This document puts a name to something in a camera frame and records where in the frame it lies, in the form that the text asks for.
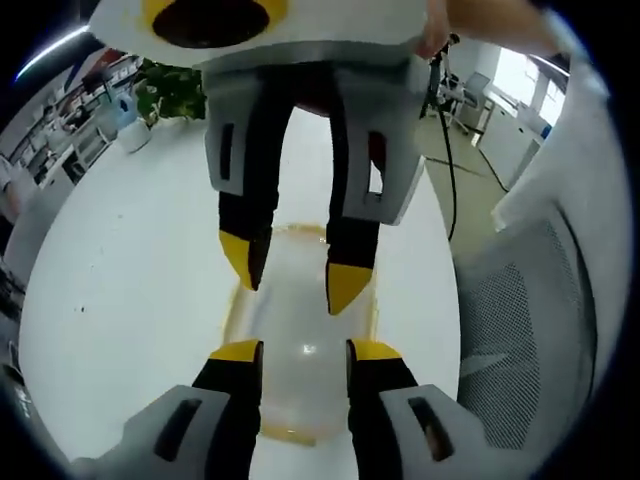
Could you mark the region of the person's right hand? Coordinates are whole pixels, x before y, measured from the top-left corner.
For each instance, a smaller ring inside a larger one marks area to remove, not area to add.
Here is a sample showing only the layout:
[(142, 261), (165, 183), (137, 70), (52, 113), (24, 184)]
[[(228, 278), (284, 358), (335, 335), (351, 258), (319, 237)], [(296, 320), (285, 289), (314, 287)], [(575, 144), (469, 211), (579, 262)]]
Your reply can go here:
[(427, 0), (426, 20), (416, 54), (424, 59), (433, 58), (448, 42), (451, 27), (448, 0)]

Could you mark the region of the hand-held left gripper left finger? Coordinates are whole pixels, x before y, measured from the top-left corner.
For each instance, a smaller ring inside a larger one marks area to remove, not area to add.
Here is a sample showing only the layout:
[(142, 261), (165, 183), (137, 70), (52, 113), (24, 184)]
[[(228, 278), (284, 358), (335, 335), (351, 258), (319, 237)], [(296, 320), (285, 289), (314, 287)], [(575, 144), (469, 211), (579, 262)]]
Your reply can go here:
[(247, 479), (260, 431), (263, 342), (212, 352), (190, 385), (127, 420), (120, 442), (71, 464), (76, 479)]

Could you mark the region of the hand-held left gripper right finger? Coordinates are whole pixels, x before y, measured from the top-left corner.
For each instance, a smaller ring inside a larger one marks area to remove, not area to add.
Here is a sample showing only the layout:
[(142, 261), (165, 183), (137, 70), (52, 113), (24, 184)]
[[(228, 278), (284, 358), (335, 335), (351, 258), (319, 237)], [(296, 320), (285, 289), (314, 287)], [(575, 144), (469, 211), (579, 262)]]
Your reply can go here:
[(348, 428), (360, 479), (494, 479), (480, 421), (420, 385), (389, 345), (346, 341)]

